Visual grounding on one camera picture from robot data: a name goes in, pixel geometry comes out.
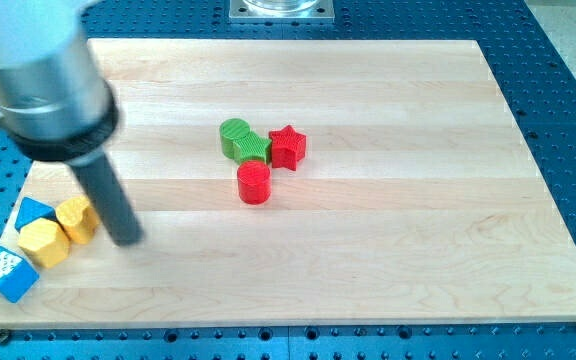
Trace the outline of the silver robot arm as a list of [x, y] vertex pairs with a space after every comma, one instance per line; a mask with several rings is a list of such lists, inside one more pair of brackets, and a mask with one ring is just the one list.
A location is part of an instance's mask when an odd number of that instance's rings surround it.
[[0, 0], [0, 128], [27, 157], [68, 165], [118, 246], [141, 225], [104, 151], [120, 111], [81, 23], [90, 0]]

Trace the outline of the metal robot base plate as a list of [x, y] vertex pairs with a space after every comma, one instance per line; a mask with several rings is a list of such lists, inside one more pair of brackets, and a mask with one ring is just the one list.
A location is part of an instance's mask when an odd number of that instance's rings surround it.
[[335, 19], [333, 0], [230, 0], [228, 15], [232, 22], [288, 22]]

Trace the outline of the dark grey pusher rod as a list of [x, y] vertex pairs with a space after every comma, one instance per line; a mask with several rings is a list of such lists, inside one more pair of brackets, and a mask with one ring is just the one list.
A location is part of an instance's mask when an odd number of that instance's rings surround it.
[[143, 238], [141, 224], [115, 170], [104, 152], [91, 152], [69, 161], [69, 167], [117, 246]]

